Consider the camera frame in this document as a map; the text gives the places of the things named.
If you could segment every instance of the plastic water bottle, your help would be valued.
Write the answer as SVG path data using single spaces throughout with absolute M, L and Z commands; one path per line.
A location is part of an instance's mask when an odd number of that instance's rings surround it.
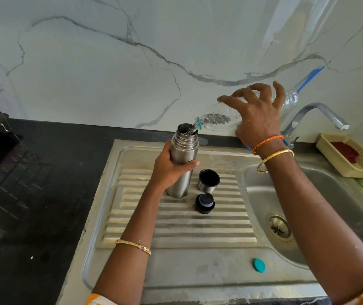
M 281 109 L 281 115 L 289 112 L 297 103 L 297 92 L 290 91 L 286 93 L 286 99 Z M 193 133 L 197 129 L 209 129 L 214 132 L 222 132 L 232 127 L 237 127 L 242 122 L 239 112 L 222 102 L 216 102 L 208 107 L 201 117 L 196 117 Z

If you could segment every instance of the gold bracelet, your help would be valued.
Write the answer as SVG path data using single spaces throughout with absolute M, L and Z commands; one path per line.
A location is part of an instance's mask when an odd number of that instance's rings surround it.
M 265 158 L 263 161 L 260 162 L 260 164 L 258 165 L 258 173 L 260 174 L 264 174 L 264 173 L 268 173 L 269 171 L 266 169 L 266 170 L 260 170 L 260 166 L 262 166 L 263 164 L 265 164 L 268 160 L 270 160 L 272 157 L 275 157 L 276 155 L 279 155 L 279 154 L 282 154 L 282 153 L 286 153 L 286 152 L 290 152 L 292 153 L 293 156 L 295 156 L 295 153 L 293 153 L 292 150 L 289 150 L 289 149 L 285 149 L 285 150 L 280 150 L 276 153 L 273 153 L 272 155 L 269 155 L 267 158 Z
M 134 246 L 134 247 L 137 247 L 139 248 L 140 250 L 144 251 L 145 253 L 147 253 L 149 256 L 151 255 L 151 250 L 146 247 L 146 246 L 142 246 L 140 244 L 136 244 L 136 243 L 133 243 L 133 242 L 130 242 L 130 241 L 125 241 L 125 240 L 121 240 L 121 239 L 118 239 L 115 241 L 115 245 L 117 244 L 126 244 L 126 245 L 131 245 L 131 246 Z

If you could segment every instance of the drain strainer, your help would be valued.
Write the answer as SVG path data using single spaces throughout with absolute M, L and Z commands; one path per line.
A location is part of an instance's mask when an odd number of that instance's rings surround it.
M 267 224 L 270 231 L 279 239 L 285 241 L 291 238 L 292 232 L 286 222 L 286 220 L 279 215 L 272 215 L 267 219 Z

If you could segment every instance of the orange thread bracelet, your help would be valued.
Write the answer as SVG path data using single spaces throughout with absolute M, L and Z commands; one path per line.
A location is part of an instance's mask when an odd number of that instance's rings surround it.
M 282 140 L 284 139 L 284 137 L 282 135 L 278 135 L 278 136 L 272 136 L 272 137 L 269 137 L 269 138 L 266 138 L 264 141 L 261 141 L 260 143 L 258 143 L 253 149 L 252 149 L 252 153 L 254 155 L 256 155 L 256 152 L 255 150 L 257 148 L 259 148 L 262 144 L 268 142 L 269 140 L 272 140 L 272 139 L 275 139 L 275 138 L 281 138 Z

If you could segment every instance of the hand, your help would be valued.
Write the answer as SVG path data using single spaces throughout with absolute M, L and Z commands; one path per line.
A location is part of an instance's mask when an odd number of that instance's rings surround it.
M 263 83 L 255 83 L 236 90 L 231 96 L 223 95 L 217 99 L 241 114 L 242 123 L 237 127 L 235 135 L 251 149 L 266 138 L 281 134 L 279 114 L 286 94 L 283 86 L 277 81 L 274 81 L 274 87 L 276 99 L 273 103 L 271 87 Z M 260 91 L 259 98 L 252 90 Z M 237 97 L 244 97 L 248 103 Z
M 150 184 L 158 186 L 163 191 L 169 186 L 176 183 L 179 177 L 193 170 L 200 164 L 197 159 L 193 159 L 182 165 L 175 165 L 170 161 L 170 146 L 172 145 L 171 140 L 168 140 L 164 145 L 162 153 L 156 158 L 154 171 L 152 173 Z

